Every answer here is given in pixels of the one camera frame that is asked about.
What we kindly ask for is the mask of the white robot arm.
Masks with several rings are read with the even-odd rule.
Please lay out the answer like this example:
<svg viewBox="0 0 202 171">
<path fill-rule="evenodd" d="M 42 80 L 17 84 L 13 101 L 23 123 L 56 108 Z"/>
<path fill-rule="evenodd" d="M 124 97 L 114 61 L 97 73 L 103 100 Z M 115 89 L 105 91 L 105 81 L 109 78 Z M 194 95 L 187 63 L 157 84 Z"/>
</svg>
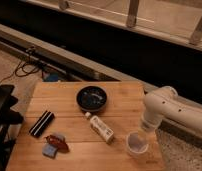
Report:
<svg viewBox="0 0 202 171">
<path fill-rule="evenodd" d="M 169 118 L 202 134 L 202 108 L 184 104 L 177 97 L 177 91 L 171 86 L 147 93 L 143 99 L 145 111 L 141 116 L 141 128 L 152 132 L 164 118 Z"/>
</svg>

